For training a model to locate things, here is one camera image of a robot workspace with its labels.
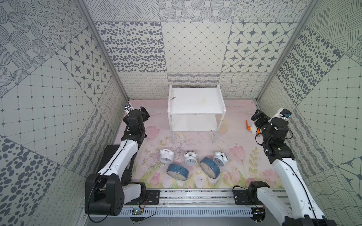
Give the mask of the right blue round alarm clock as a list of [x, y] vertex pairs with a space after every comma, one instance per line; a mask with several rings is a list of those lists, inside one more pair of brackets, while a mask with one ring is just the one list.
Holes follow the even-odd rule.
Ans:
[[200, 161], [200, 167], [203, 172], [212, 179], [218, 178], [221, 173], [219, 166], [208, 157], [204, 157]]

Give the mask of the left blue round alarm clock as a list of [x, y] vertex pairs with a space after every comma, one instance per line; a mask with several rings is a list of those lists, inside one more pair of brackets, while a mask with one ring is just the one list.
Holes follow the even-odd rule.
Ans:
[[186, 181], [189, 176], [189, 171], [177, 164], [170, 164], [166, 172], [170, 177], [181, 181]]

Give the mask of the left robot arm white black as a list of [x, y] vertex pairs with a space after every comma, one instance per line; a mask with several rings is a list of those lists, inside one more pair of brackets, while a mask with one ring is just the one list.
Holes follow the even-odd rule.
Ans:
[[106, 147], [98, 172], [85, 182], [84, 210], [88, 216], [117, 216], [125, 204], [146, 198], [145, 184], [131, 179], [135, 157], [147, 137], [144, 122], [150, 115], [144, 107], [135, 109], [128, 102], [123, 109], [126, 127], [120, 145]]

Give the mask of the white two-tier shelf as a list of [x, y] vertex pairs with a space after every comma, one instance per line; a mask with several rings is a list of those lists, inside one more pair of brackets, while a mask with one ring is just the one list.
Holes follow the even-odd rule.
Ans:
[[172, 141], [176, 132], [211, 132], [215, 142], [226, 114], [220, 86], [174, 88], [170, 85], [167, 114]]

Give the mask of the orange white tool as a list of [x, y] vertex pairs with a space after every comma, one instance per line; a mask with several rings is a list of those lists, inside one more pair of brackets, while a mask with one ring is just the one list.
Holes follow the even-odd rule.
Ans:
[[248, 120], [246, 120], [246, 127], [252, 134], [257, 134], [259, 132], [259, 129], [254, 124], [249, 125]]

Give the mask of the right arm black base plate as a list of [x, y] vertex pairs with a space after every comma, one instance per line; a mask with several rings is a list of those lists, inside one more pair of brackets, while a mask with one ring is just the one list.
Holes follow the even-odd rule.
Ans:
[[234, 202], [236, 205], [260, 205], [256, 200], [249, 196], [248, 191], [244, 189], [233, 189]]

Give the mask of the green circuit board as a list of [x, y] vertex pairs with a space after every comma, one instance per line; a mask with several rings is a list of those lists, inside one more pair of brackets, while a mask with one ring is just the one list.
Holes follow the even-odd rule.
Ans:
[[132, 216], [142, 216], [143, 214], [143, 210], [140, 209], [133, 209], [132, 210]]

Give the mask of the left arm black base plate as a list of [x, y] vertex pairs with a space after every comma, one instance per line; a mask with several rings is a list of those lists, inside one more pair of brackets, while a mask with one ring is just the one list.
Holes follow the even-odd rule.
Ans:
[[158, 205], [160, 190], [141, 191], [140, 197], [132, 200], [131, 205]]

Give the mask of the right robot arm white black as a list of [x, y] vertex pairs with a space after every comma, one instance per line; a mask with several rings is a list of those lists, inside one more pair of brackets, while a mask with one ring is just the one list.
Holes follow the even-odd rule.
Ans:
[[290, 205], [287, 206], [263, 181], [252, 181], [247, 189], [234, 186], [235, 203], [251, 204], [251, 218], [256, 222], [265, 219], [264, 208], [267, 208], [282, 226], [334, 226], [336, 222], [327, 219], [312, 198], [300, 175], [295, 156], [285, 144], [290, 132], [288, 119], [291, 115], [289, 110], [280, 108], [273, 117], [268, 117], [257, 109], [251, 118], [260, 130], [259, 135], [263, 138], [261, 146], [282, 181]]

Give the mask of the blue round alarm clock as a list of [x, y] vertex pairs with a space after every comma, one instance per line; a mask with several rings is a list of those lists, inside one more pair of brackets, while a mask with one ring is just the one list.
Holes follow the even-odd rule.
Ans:
[[166, 172], [170, 177], [181, 181], [186, 181], [189, 176], [189, 171], [177, 164], [170, 164]]
[[200, 161], [200, 167], [203, 172], [212, 179], [218, 178], [221, 173], [219, 166], [208, 157], [204, 157]]

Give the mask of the white plastic twin-bell alarm clock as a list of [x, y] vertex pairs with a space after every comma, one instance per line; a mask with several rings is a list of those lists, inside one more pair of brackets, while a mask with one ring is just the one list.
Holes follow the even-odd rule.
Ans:
[[164, 164], [172, 164], [174, 161], [174, 151], [171, 151], [169, 149], [161, 149], [159, 160]]

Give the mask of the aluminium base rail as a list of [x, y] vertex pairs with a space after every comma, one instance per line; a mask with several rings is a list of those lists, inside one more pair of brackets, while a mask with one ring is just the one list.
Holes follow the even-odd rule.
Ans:
[[[158, 205], [125, 204], [117, 210], [117, 217], [140, 222], [148, 217], [251, 217], [260, 221], [266, 206], [236, 205], [232, 193], [236, 188], [156, 189], [160, 190]], [[132, 216], [133, 209], [143, 210], [142, 216]]]

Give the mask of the white metal twin-bell alarm clock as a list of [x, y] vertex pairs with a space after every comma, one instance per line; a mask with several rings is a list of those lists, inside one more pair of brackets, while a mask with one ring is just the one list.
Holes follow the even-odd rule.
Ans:
[[213, 161], [218, 166], [223, 167], [228, 163], [229, 158], [225, 153], [223, 153], [221, 151], [216, 151], [215, 154], [214, 154], [214, 157], [213, 157]]

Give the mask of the small white twin-bell alarm clock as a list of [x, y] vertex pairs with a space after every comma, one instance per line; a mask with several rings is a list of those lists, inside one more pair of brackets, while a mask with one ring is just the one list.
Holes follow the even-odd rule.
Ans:
[[187, 166], [193, 166], [195, 164], [197, 164], [197, 158], [198, 158], [198, 155], [196, 152], [194, 151], [187, 151], [185, 154], [184, 154], [184, 163], [187, 165]]

